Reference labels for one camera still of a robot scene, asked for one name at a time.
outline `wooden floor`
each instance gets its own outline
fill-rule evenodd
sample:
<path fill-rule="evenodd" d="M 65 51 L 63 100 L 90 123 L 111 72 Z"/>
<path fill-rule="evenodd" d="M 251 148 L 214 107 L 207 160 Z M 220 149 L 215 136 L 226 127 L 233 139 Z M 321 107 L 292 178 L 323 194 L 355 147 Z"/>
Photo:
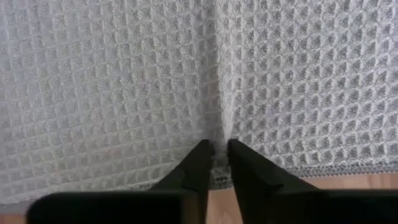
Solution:
<path fill-rule="evenodd" d="M 364 174 L 336 177 L 306 178 L 321 189 L 398 189 L 398 174 Z M 212 190 L 209 193 L 207 223 L 242 223 L 233 189 Z M 0 215 L 0 224 L 23 224 L 19 215 Z"/>

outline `wooden surface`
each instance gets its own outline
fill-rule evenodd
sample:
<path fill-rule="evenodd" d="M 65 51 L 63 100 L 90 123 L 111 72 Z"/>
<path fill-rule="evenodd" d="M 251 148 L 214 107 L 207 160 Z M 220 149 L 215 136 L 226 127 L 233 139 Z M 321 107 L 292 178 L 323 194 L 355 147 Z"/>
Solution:
<path fill-rule="evenodd" d="M 346 175 L 304 180 L 321 189 L 398 189 L 398 174 Z M 207 214 L 209 224 L 242 224 L 233 189 L 210 191 Z M 24 217 L 19 215 L 0 215 L 0 224 L 24 222 Z"/>

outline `waffle texture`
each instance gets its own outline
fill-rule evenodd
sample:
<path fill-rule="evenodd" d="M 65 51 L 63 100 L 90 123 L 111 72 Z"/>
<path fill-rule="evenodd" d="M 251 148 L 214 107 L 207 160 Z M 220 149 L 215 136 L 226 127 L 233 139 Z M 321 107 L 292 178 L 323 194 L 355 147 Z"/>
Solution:
<path fill-rule="evenodd" d="M 145 188 L 201 139 L 397 171 L 395 0 L 0 0 L 0 204 Z"/>

